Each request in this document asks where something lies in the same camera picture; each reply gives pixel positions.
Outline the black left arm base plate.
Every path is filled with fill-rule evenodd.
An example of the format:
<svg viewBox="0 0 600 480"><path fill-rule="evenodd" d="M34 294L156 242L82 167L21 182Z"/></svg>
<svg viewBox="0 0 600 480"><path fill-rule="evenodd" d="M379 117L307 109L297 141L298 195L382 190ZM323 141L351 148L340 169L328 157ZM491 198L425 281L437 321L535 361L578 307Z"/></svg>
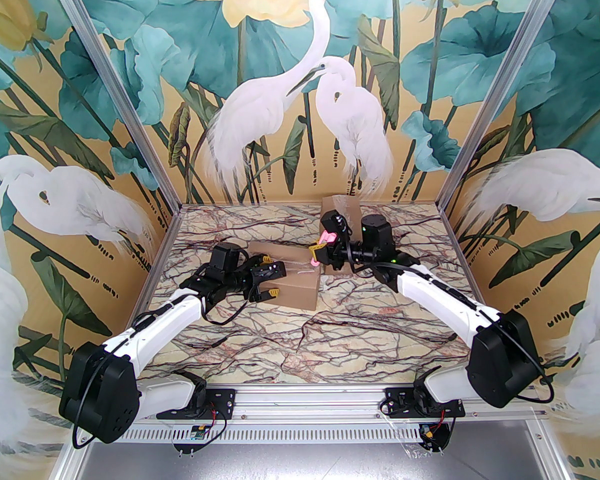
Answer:
<svg viewBox="0 0 600 480"><path fill-rule="evenodd" d="M169 409L156 414L163 421L202 421L233 418L236 390L230 388L203 388L192 394L189 402L181 409Z"/></svg>

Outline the aluminium side rail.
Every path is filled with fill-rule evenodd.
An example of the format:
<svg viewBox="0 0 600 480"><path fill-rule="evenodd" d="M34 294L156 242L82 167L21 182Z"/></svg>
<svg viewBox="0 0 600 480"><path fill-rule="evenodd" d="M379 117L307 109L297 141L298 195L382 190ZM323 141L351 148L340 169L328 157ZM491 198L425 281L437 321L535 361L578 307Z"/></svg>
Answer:
<svg viewBox="0 0 600 480"><path fill-rule="evenodd" d="M147 275L144 285L142 286L142 290L140 291L137 301L135 302L135 306L130 313L127 325L130 325L133 319L139 313L142 313L149 308L149 304L153 299L158 283L163 274L165 274L166 263L169 259L172 247L174 247L175 240L178 238L178 233L181 230L182 220L184 217L185 212L183 209L181 209L172 218L170 225L166 230L166 234L163 237L162 243L160 244L157 254L153 260L150 272Z"/></svg>
<svg viewBox="0 0 600 480"><path fill-rule="evenodd" d="M462 270L464 272L464 275L467 279L467 282L469 283L472 297L475 300L481 302L481 304L483 304L483 306L487 306L487 303L485 302L485 298L483 297L482 292L479 288L478 281L476 281L476 278L474 277L473 272L470 269L469 262L467 261L465 255L463 253L462 247L460 246L460 243L458 242L458 239L454 233L454 230L450 224L450 221L448 220L448 218L446 216L446 213L444 212L444 210L439 208L435 202L434 202L434 208L435 208L435 210L437 210L437 212L441 218L442 224L444 224L446 233L447 233L448 237L450 238L451 246L453 247L453 249L455 250L455 253L457 254L457 257L458 257L458 260L462 267Z"/></svg>

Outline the aluminium corner post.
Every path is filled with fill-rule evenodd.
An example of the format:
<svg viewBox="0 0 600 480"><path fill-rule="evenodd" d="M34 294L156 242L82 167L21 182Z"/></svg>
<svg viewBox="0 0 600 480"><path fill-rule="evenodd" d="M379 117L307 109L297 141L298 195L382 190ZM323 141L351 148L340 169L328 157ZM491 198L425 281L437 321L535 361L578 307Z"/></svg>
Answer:
<svg viewBox="0 0 600 480"><path fill-rule="evenodd" d="M129 129L147 166L165 196L166 204L174 213L181 210L182 202L163 167L156 150L138 116L123 82L113 66L83 0L59 0L76 33L94 64L106 91L109 93L122 121Z"/></svg>
<svg viewBox="0 0 600 480"><path fill-rule="evenodd" d="M505 105L505 98L513 86L555 1L530 0L493 82L487 90L485 100L481 103L467 132L464 144L437 195L437 199L435 199L435 205L440 213L446 210L454 192L460 185L463 174L469 169L469 164L474 153L478 150L483 134L494 121L497 112Z"/></svg>

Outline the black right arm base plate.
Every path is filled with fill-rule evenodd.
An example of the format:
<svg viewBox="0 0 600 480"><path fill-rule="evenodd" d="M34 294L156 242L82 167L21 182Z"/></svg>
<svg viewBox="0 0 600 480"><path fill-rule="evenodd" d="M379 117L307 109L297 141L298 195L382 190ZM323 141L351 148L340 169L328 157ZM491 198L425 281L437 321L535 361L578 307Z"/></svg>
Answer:
<svg viewBox="0 0 600 480"><path fill-rule="evenodd" d="M424 387L388 387L380 411L391 419L464 418L466 411L461 400L437 402Z"/></svg>

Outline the aluminium cross rail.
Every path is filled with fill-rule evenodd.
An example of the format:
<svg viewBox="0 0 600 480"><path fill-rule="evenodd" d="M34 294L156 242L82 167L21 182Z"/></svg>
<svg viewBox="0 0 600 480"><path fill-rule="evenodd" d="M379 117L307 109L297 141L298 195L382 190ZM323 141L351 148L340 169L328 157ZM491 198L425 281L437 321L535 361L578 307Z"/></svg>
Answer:
<svg viewBox="0 0 600 480"><path fill-rule="evenodd" d="M295 414L307 418L311 414L336 418L337 416L362 416L378 414L388 418L379 409L389 387L413 387L412 384L218 384L207 386L214 389L236 390L233 418L244 418L257 411L266 412L273 418L289 417ZM115 427L128 430L133 423L156 418L158 413L170 409L183 409L194 394L195 389L184 378L143 379L133 390L135 398L124 395L115 389L98 404L98 411L104 421L113 422ZM530 402L515 398L505 407L494 407L475 394L454 395L451 400L461 400L465 418L506 419L515 417L544 416L545 411Z"/></svg>

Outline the short taped cardboard box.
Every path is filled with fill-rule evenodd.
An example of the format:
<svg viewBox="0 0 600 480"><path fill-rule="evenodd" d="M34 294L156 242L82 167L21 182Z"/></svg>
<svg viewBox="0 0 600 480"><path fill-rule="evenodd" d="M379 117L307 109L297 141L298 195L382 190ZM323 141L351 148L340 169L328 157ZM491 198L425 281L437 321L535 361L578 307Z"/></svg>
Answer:
<svg viewBox="0 0 600 480"><path fill-rule="evenodd" d="M359 199L356 196L344 194L323 197L320 215L332 210L338 211L346 219L352 231L351 238L355 241L361 240L363 215Z"/></svg>

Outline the long taped cardboard box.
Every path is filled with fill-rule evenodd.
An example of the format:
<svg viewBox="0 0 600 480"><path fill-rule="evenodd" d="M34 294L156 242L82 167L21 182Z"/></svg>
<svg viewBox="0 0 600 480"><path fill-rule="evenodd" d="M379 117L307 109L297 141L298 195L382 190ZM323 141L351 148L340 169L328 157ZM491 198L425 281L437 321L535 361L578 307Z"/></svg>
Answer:
<svg viewBox="0 0 600 480"><path fill-rule="evenodd" d="M261 291L278 290L268 304L314 312L318 304L321 268L311 264L313 256L307 247L288 246L264 241L250 241L247 252L266 254L284 263L286 276L260 284Z"/></svg>

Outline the perforated metal tray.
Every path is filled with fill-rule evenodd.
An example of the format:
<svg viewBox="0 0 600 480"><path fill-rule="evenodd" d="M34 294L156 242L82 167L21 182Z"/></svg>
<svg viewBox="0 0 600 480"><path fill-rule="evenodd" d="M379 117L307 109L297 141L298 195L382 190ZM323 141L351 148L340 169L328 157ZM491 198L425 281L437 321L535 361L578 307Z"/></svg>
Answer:
<svg viewBox="0 0 600 480"><path fill-rule="evenodd" d="M91 445L50 480L575 480L541 452L525 422L464 422L442 454L402 443L211 445L192 455L172 445Z"/></svg>

